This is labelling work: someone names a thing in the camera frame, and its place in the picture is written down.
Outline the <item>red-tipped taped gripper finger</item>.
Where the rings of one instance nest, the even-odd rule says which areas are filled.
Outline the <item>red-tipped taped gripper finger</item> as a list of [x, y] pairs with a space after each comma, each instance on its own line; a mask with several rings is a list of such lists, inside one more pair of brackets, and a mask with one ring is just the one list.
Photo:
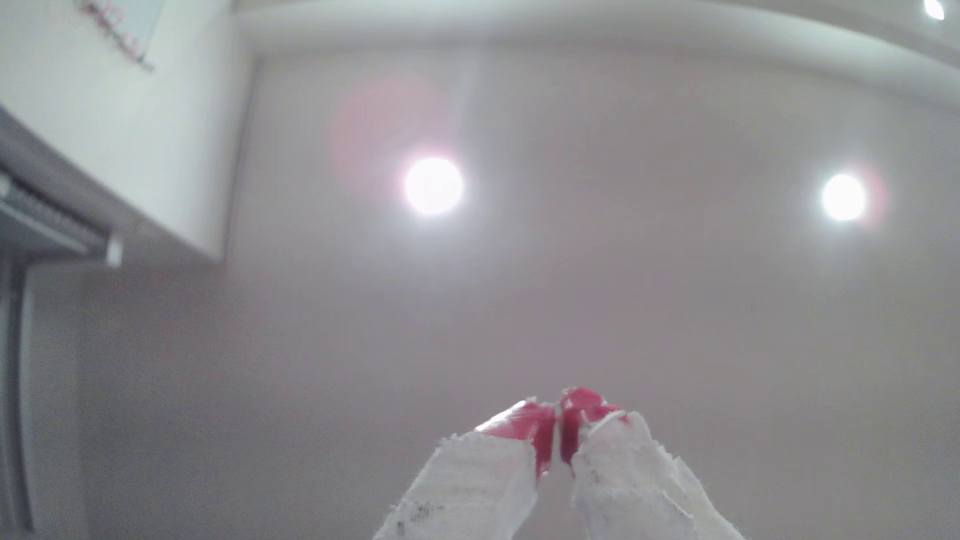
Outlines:
[[588, 539], [743, 539], [641, 413], [586, 387], [559, 400], [560, 456]]
[[444, 438], [373, 539], [512, 539], [551, 467], [555, 404], [523, 399]]

